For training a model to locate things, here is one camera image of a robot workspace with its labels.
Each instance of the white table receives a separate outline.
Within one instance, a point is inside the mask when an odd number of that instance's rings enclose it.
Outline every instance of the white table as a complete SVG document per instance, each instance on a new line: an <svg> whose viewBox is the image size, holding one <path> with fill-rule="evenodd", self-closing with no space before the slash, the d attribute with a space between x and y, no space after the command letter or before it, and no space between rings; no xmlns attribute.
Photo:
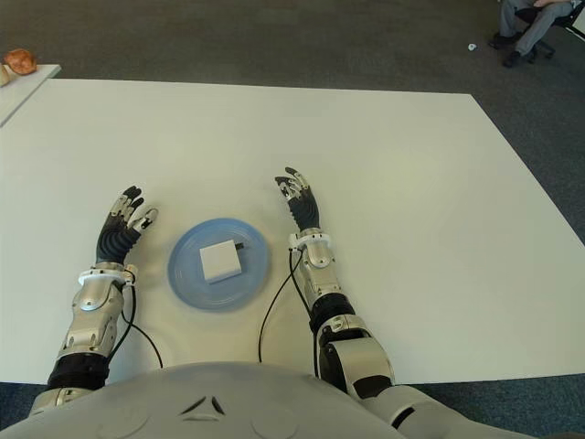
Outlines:
<svg viewBox="0 0 585 439"><path fill-rule="evenodd" d="M26 76L15 74L8 66L6 71L10 82L0 87L0 127L10 116L49 78L53 78L61 71L61 67L54 64L37 66L37 71Z"/></svg>
<svg viewBox="0 0 585 439"><path fill-rule="evenodd" d="M131 184L160 209L128 262L165 364L254 361L295 230L272 180L287 165L312 183L341 283L399 382L585 371L583 245L471 96L50 80L0 135L0 380L47 378L77 275ZM230 313L188 307L166 279L179 237L216 217L271 248L265 287ZM291 285L264 356L312 369ZM112 380L155 364L132 333Z"/></svg>

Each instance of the small white table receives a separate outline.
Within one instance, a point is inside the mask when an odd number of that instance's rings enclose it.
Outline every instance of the small white table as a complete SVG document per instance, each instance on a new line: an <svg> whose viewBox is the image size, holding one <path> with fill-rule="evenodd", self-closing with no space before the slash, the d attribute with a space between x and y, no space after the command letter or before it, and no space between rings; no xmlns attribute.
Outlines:
<svg viewBox="0 0 585 439"><path fill-rule="evenodd" d="M57 75L61 67L49 64L37 66L35 73L26 76L15 74L8 66L6 71L10 76L10 82L0 87L0 128L45 80Z"/></svg>

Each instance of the robotic finger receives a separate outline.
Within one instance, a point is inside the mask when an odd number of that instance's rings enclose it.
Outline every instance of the robotic finger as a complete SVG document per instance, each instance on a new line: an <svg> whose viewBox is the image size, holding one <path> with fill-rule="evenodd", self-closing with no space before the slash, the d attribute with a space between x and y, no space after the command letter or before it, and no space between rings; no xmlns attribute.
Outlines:
<svg viewBox="0 0 585 439"><path fill-rule="evenodd" d="M288 202L300 231L319 228L319 208L306 178L296 169L284 169L292 177L276 177L276 184Z"/></svg>

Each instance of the black finger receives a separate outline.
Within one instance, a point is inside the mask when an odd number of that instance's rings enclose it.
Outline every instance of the black finger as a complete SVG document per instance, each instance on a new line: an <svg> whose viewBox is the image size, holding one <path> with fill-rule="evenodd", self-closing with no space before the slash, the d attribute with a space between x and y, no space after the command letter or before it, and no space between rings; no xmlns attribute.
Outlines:
<svg viewBox="0 0 585 439"><path fill-rule="evenodd" d="M144 198L140 197L137 198L133 201L133 203L130 205L130 208L134 211L136 210L136 208L138 208L141 204L144 203Z"/></svg>
<svg viewBox="0 0 585 439"><path fill-rule="evenodd" d="M136 190L136 186L130 186L128 187L126 190L124 190L122 195L125 195L128 198L133 198L131 197L131 194Z"/></svg>

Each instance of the white box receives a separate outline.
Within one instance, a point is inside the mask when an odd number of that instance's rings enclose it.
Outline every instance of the white box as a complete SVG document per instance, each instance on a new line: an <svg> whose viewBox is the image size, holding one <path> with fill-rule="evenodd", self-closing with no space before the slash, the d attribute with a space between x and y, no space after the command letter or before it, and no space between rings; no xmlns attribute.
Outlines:
<svg viewBox="0 0 585 439"><path fill-rule="evenodd" d="M208 284L228 279L241 273L238 252L233 240L199 249L203 275Z"/></svg>

